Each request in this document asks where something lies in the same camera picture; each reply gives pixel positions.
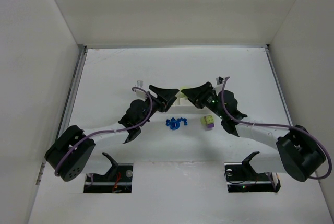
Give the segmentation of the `green small lego brick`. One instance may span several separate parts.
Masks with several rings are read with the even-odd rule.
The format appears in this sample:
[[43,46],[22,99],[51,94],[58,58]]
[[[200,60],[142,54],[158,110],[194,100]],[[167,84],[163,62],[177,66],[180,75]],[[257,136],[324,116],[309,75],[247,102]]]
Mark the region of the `green small lego brick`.
[[212,115],[207,115],[201,118],[201,123],[203,125],[210,125],[214,123],[214,118]]

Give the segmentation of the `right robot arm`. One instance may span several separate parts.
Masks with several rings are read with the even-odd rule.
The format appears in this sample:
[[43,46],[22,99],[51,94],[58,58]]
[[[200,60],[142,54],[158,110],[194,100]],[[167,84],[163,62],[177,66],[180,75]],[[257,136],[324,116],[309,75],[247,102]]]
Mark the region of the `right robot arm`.
[[221,119],[223,129],[234,136],[248,138],[267,145],[276,153],[258,154],[250,164],[258,173],[286,173],[297,181],[313,178],[313,173],[325,162],[328,152],[302,126],[260,123],[237,108],[234,94],[225,88],[217,92],[211,83],[181,91],[197,108],[208,108]]

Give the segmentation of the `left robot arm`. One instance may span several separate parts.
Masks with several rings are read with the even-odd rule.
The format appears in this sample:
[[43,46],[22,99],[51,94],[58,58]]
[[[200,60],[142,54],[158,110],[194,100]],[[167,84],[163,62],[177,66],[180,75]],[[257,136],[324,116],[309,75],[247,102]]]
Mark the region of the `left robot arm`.
[[46,161],[54,169],[54,175],[68,182],[84,171],[93,150],[110,144],[126,144],[133,141],[141,128],[156,112],[167,112],[176,101],[178,89],[164,89],[149,85],[149,91],[140,91],[144,99],[130,103],[122,118],[107,127],[84,130],[77,125],[69,126],[45,153]]

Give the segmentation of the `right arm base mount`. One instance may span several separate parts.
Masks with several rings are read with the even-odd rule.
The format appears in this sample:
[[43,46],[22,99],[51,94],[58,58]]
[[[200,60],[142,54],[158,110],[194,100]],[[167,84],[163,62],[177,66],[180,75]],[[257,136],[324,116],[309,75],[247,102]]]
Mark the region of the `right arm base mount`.
[[257,173],[251,166],[251,160],[260,152],[248,155],[241,162],[228,162],[224,164],[224,177],[229,193],[277,193],[281,183],[276,173]]

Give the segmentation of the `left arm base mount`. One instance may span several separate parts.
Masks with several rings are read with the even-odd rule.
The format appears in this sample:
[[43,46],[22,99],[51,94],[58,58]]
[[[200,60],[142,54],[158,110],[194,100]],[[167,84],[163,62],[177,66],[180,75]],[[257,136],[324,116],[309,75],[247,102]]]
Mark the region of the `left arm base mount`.
[[122,194],[132,192],[133,164],[118,163],[108,153],[103,152],[110,167],[105,174],[87,174],[83,188],[84,193]]

